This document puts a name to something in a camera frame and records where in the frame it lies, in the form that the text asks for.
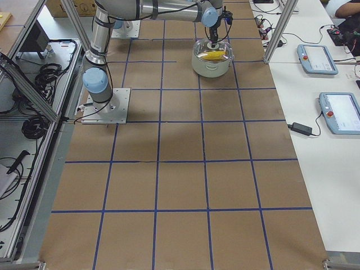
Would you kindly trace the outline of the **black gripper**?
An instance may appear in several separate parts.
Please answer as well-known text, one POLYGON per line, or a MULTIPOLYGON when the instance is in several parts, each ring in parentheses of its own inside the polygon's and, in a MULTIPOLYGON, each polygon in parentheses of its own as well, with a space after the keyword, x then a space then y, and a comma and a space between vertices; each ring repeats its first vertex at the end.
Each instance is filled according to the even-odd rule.
POLYGON ((218 28, 219 28, 219 24, 215 24, 213 26, 211 26, 209 28, 209 37, 208 39, 210 40, 210 46, 211 47, 217 47, 218 46, 218 28))

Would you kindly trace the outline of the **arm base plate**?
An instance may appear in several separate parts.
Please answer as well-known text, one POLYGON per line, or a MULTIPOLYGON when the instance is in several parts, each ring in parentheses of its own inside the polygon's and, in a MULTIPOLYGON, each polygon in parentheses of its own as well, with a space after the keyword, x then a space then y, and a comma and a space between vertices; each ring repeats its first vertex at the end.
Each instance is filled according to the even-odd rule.
POLYGON ((138 38, 140 32, 140 20, 120 21, 116 20, 112 30, 112 39, 131 39, 138 38))
POLYGON ((114 88, 113 96, 107 106, 98 112, 104 105, 94 103, 90 94, 83 111, 82 124, 125 124, 127 122, 128 106, 131 95, 130 88, 114 88))

